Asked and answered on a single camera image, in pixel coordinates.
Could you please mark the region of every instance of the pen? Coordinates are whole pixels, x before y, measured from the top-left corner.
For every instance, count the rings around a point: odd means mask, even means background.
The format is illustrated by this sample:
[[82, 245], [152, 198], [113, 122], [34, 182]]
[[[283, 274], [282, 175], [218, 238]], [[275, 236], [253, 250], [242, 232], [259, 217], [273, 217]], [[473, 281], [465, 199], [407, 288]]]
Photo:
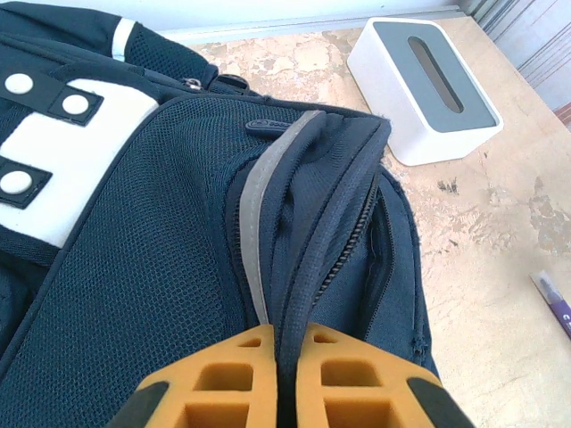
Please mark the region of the pen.
[[571, 308], [563, 299], [559, 289], [544, 270], [539, 274], [531, 274], [531, 277], [547, 304], [550, 305], [551, 312], [571, 339]]

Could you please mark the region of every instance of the navy blue backpack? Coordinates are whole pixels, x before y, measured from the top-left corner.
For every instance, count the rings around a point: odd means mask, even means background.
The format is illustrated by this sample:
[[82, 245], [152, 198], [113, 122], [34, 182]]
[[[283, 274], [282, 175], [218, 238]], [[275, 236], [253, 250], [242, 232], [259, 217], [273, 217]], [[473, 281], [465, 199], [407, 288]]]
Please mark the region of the navy blue backpack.
[[0, 426], [104, 426], [259, 323], [283, 426], [309, 322], [435, 372], [390, 132], [118, 16], [0, 4]]

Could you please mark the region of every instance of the white tissue box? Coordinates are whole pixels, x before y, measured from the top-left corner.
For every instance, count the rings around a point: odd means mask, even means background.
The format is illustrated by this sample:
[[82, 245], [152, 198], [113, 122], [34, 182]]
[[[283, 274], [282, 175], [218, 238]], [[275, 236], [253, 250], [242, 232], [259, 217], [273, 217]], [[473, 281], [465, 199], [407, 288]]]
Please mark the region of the white tissue box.
[[405, 165], [460, 159], [503, 120], [444, 30], [430, 21], [373, 18], [347, 65], [371, 111], [391, 121]]

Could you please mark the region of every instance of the white button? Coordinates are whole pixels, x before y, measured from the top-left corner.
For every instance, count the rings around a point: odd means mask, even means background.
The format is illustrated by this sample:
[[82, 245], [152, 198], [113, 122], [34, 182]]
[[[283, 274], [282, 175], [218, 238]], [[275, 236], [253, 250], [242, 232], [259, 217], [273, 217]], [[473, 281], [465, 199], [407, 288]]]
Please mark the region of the white button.
[[27, 74], [16, 73], [8, 76], [4, 82], [4, 86], [8, 89], [8, 92], [12, 92], [16, 95], [27, 94], [34, 87], [34, 80]]
[[62, 107], [69, 114], [81, 114], [89, 108], [89, 101], [85, 96], [70, 95], [63, 100]]
[[0, 189], [8, 194], [26, 192], [32, 186], [32, 177], [24, 171], [12, 171], [0, 178]]

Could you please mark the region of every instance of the beige stone surface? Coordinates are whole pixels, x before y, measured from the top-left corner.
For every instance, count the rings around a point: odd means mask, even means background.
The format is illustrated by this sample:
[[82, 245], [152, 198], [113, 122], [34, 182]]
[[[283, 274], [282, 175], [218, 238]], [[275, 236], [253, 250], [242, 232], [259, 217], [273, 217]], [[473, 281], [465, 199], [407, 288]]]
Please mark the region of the beige stone surface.
[[[418, 222], [434, 357], [477, 426], [567, 427], [571, 342], [528, 275], [548, 270], [571, 301], [571, 134], [471, 19], [439, 23], [505, 128], [463, 160], [383, 160]], [[367, 110], [345, 65], [359, 34], [193, 48], [263, 94]]]

